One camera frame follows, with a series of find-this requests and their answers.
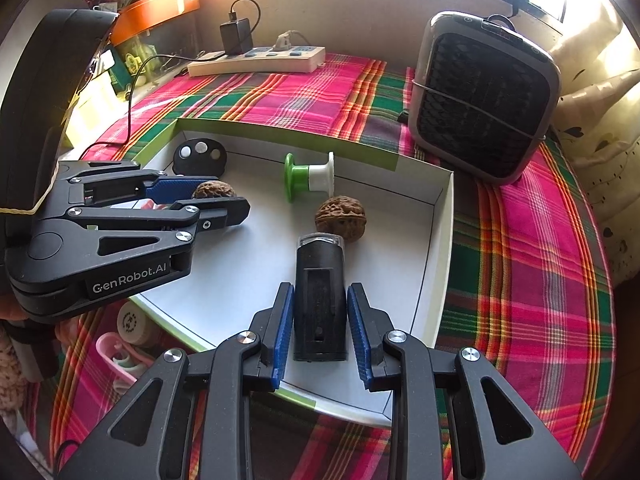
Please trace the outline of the beige power strip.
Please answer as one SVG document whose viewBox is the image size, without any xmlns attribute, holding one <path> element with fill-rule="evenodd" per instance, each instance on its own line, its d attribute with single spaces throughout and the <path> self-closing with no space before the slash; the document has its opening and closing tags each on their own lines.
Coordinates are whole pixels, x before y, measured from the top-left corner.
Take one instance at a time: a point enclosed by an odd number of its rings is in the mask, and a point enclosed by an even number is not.
<svg viewBox="0 0 640 480">
<path fill-rule="evenodd" d="M 191 62 L 186 69 L 190 77 L 242 73 L 310 74 L 325 60 L 325 47 L 296 46 L 283 51 L 258 47 L 239 55 L 210 52 L 201 60 Z"/>
</svg>

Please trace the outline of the black oval three-button remote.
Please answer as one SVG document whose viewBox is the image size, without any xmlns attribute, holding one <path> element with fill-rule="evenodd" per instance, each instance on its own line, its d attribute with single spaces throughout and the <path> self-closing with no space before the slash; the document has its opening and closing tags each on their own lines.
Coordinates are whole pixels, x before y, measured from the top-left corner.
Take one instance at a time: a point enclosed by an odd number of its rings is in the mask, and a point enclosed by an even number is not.
<svg viewBox="0 0 640 480">
<path fill-rule="evenodd" d="M 172 170 L 175 174 L 220 178 L 227 165 L 224 146 L 213 139 L 198 138 L 182 142 L 174 153 Z"/>
</svg>

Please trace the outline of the grey black portable heater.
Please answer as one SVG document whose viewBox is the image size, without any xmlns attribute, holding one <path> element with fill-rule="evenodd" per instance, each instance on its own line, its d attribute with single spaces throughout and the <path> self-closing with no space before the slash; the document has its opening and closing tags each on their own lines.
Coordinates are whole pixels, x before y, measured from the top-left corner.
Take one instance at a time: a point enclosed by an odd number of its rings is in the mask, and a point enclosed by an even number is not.
<svg viewBox="0 0 640 480">
<path fill-rule="evenodd" d="M 560 87 L 552 57 L 510 18 L 442 11 L 424 30 L 407 125 L 425 151 L 506 185 L 546 137 Z"/>
</svg>

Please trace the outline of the black charger adapter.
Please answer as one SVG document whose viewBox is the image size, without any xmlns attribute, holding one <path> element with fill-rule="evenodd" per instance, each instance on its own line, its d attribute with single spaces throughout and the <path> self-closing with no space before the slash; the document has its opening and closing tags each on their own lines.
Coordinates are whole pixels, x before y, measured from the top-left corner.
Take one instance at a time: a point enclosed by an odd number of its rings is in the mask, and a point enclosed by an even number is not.
<svg viewBox="0 0 640 480">
<path fill-rule="evenodd" d="M 240 55 L 254 48 L 250 20 L 238 18 L 235 11 L 230 11 L 229 21 L 220 25 L 220 36 L 225 55 Z"/>
</svg>

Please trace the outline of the orange tray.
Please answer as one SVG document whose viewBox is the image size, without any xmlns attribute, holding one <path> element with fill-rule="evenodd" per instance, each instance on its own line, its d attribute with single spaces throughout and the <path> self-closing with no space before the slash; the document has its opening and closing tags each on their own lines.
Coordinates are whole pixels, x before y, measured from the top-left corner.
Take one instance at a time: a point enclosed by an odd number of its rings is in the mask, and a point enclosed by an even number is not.
<svg viewBox="0 0 640 480">
<path fill-rule="evenodd" d="M 119 11 L 111 43 L 119 46 L 145 30 L 198 10 L 198 0 L 136 0 Z"/>
</svg>

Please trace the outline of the pink cable winder clip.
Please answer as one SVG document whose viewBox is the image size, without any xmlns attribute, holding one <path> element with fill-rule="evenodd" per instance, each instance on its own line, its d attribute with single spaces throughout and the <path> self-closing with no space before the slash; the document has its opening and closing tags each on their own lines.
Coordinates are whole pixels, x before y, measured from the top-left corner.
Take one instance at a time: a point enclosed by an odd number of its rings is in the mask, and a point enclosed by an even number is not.
<svg viewBox="0 0 640 480">
<path fill-rule="evenodd" d="M 116 379 L 126 386 L 133 385 L 154 360 L 123 341 L 118 333 L 105 333 L 96 341 L 96 352 L 115 374 Z"/>
</svg>

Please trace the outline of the green white spool stopper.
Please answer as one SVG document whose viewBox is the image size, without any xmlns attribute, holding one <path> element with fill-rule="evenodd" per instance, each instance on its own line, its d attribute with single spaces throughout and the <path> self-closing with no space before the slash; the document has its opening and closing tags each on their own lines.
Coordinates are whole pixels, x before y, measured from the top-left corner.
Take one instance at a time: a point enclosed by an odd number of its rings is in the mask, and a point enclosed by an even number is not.
<svg viewBox="0 0 640 480">
<path fill-rule="evenodd" d="M 335 157 L 329 152 L 328 160 L 321 165 L 297 165 L 294 154 L 284 160 L 284 189 L 286 199 L 293 203 L 299 193 L 322 192 L 332 197 L 335 188 Z"/>
</svg>

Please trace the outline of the black rectangular shaver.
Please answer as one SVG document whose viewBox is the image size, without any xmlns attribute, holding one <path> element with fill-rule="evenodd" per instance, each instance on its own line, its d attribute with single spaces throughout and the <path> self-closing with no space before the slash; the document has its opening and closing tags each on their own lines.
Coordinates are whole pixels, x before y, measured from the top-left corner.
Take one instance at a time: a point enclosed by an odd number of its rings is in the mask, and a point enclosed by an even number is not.
<svg viewBox="0 0 640 480">
<path fill-rule="evenodd" d="M 296 252 L 294 359 L 346 359 L 344 238 L 315 232 L 299 239 Z"/>
</svg>

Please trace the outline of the plaid pink green cloth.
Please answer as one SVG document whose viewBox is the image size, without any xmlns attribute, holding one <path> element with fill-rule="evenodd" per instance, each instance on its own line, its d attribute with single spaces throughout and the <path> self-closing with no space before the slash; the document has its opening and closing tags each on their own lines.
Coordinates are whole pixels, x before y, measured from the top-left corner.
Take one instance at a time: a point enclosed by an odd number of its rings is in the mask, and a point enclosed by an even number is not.
<svg viewBox="0 0 640 480">
<path fill-rule="evenodd" d="M 178 118 L 334 136 L 435 162 L 397 118 L 414 68 L 329 54 L 310 75 L 175 76 L 135 105 L 129 142 L 92 150 L 132 159 Z M 599 229 L 574 171 L 549 138 L 514 184 L 454 181 L 454 244 L 437 348 L 474 346 L 547 425 L 580 472 L 600 440 L 615 363 L 613 292 Z M 118 400 L 96 338 L 120 304 L 84 315 L 58 376 L 24 387 L 22 415 L 51 468 Z M 384 429 L 341 422 L 276 396 L 252 401 L 256 479 L 386 479 Z"/>
</svg>

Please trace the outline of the cream round disc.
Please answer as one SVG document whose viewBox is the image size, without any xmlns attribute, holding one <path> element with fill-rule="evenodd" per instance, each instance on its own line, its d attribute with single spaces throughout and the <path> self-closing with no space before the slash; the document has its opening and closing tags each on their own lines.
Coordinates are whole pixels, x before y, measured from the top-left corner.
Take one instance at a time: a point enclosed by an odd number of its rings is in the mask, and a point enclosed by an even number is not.
<svg viewBox="0 0 640 480">
<path fill-rule="evenodd" d="M 160 340 L 160 326 L 132 301 L 120 307 L 116 327 L 119 337 L 132 346 L 151 348 Z"/>
</svg>

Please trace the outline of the cream heart pattern curtain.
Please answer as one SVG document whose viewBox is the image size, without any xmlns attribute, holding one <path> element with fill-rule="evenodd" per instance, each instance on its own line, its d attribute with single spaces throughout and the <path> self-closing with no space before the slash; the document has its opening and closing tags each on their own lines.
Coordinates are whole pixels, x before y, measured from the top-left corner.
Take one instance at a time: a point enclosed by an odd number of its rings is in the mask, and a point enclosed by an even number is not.
<svg viewBox="0 0 640 480">
<path fill-rule="evenodd" d="M 596 218 L 614 285 L 639 273 L 639 47 L 610 0 L 568 0 L 550 54 L 552 125 Z"/>
</svg>

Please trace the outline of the small white plug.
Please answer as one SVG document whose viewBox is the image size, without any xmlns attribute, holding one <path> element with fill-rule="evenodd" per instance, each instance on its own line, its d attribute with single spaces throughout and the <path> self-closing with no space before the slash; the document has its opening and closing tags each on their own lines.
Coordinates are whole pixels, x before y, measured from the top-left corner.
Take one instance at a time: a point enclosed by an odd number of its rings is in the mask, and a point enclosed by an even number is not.
<svg viewBox="0 0 640 480">
<path fill-rule="evenodd" d="M 276 43 L 273 45 L 273 52 L 283 52 L 291 50 L 293 47 L 292 44 L 292 32 L 288 30 L 287 32 L 282 32 L 276 40 Z"/>
</svg>

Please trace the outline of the white shallow box green rim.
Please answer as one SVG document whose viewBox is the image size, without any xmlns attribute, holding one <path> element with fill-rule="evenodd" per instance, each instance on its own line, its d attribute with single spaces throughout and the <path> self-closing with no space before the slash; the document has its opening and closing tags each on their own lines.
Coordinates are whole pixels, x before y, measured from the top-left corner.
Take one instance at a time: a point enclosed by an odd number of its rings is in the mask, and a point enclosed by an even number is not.
<svg viewBox="0 0 640 480">
<path fill-rule="evenodd" d="M 335 191 L 363 204 L 363 237 L 345 249 L 345 281 L 363 286 L 370 305 L 395 327 L 432 346 L 448 282 L 454 176 L 449 170 L 380 148 L 244 122 L 179 119 L 137 154 L 146 169 L 170 171 L 179 144 L 220 142 L 224 180 L 250 203 L 235 228 L 200 233 L 185 278 L 142 292 L 136 303 L 188 347 L 203 351 L 246 330 L 295 278 L 298 240 L 314 230 L 320 193 L 289 200 L 283 163 L 335 162 Z"/>
</svg>

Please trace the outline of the brown walnut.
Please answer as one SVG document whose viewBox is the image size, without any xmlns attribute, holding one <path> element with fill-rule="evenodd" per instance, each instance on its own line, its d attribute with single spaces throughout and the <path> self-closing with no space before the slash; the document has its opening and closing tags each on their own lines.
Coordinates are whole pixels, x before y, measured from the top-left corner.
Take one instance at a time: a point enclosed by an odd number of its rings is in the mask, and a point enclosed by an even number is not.
<svg viewBox="0 0 640 480">
<path fill-rule="evenodd" d="M 314 214 L 318 232 L 339 235 L 345 243 L 353 243 L 363 237 L 367 215 L 362 203 L 345 195 L 325 200 Z"/>
<path fill-rule="evenodd" d="M 236 192 L 232 186 L 221 180 L 208 180 L 201 182 L 192 193 L 194 200 L 204 198 L 235 197 Z"/>
</svg>

